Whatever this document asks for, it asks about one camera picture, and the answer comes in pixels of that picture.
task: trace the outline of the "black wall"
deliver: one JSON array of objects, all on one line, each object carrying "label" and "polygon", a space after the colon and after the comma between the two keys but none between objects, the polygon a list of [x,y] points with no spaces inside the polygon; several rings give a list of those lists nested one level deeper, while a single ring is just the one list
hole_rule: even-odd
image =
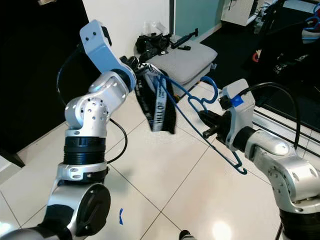
[{"label": "black wall", "polygon": [[[6,0],[0,22],[0,148],[16,153],[65,120],[56,76],[88,18],[81,0]],[[61,79],[65,101],[98,75],[85,55],[75,58]]]}]

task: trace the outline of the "white wall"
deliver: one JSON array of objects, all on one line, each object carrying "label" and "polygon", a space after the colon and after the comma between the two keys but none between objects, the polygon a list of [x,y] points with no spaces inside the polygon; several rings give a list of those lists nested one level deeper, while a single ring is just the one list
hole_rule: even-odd
[{"label": "white wall", "polygon": [[89,21],[108,29],[117,57],[134,55],[145,21],[161,22],[169,30],[169,0],[82,0]]}]

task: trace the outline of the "black bag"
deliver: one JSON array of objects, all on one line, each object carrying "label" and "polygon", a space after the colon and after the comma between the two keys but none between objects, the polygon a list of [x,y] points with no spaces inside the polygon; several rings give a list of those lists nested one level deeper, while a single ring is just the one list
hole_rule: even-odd
[{"label": "black bag", "polygon": [[138,53],[141,54],[139,58],[140,63],[145,63],[155,55],[165,51],[170,45],[171,34],[163,35],[141,35],[136,40],[135,46]]}]

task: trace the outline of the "white cabinet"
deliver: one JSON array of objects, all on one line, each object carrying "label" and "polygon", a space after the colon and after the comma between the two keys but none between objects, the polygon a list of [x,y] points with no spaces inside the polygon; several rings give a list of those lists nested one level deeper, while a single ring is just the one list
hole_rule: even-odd
[{"label": "white cabinet", "polygon": [[[253,8],[254,0],[225,0],[221,20],[247,26],[253,20],[256,19],[257,13],[250,14]],[[259,11],[262,5],[266,2],[265,0],[259,0],[256,9]]]}]

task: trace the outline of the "shoe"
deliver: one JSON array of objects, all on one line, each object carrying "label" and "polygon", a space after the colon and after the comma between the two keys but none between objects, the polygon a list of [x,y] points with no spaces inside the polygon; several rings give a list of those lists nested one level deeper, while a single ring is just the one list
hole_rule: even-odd
[{"label": "shoe", "polygon": [[179,240],[182,240],[186,235],[191,235],[188,230],[182,230],[179,234]]}]

